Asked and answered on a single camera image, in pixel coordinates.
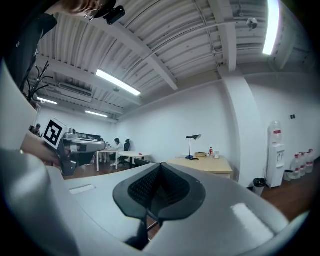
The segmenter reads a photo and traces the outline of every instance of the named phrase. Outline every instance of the round table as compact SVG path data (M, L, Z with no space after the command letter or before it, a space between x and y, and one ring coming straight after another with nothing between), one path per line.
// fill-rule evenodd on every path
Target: round table
M119 156L130 158L130 168L133 167L133 158L142 158L144 160L145 157L151 156L151 154L149 153L143 153L139 151L123 151L123 152L119 152L118 154Z

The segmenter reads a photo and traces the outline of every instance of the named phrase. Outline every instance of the air conditioning unit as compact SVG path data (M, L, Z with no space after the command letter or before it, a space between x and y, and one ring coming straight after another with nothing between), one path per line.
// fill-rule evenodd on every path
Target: air conditioning unit
M76 100L90 103L92 101L92 92L86 89L76 87L71 84L60 82L55 90L59 91L62 95L74 98Z

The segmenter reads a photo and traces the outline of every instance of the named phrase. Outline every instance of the black camera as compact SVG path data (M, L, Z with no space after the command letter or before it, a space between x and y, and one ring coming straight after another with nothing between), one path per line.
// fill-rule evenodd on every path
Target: black camera
M126 11L122 5L119 5L117 8L112 9L106 16L103 18L109 25L112 25L117 20L126 15Z

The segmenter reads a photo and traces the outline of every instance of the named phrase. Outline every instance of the large water bottle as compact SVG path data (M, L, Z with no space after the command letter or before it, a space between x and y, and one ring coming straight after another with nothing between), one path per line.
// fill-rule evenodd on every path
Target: large water bottle
M309 152L306 154L306 163L305 163L305 172L307 174L312 173L314 169L314 150L309 149Z
M290 166L291 171L291 179L297 180L300 178L300 160L299 160L299 154L294 155L294 159L291 162Z
M277 145L282 142L281 123L279 121L272 121L269 126L270 129L270 144Z
M306 175L306 152L300 152L300 157L299 157L299 160L300 160L300 176L305 176Z

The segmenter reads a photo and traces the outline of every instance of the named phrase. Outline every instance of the ceiling light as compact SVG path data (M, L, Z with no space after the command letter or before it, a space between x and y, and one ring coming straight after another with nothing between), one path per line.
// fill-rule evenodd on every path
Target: ceiling light
M126 83L120 81L119 79L113 77L112 75L107 74L106 72L103 72L102 70L98 69L95 73L98 77L101 77L110 83L113 83L116 86L121 87L122 89L128 91L129 93L132 93L135 96L138 96L140 94L140 91L132 88L130 85L127 85Z
M86 110L85 112L86 112L86 113L88 113L88 114L96 115L96 116L103 117L103 118L107 118L107 117L108 117L107 115L104 115L104 114L98 114L98 113L91 112L91 111L88 111L88 110Z
M48 103L51 103L51 104L58 105L58 103L56 103L55 101L48 100L48 99L45 99L45 98L39 98L39 97L38 97L37 100L42 101L42 103L43 103L43 102L48 102Z
M263 48L263 53L271 55L274 48L279 26L279 3L278 0L268 0L268 29Z

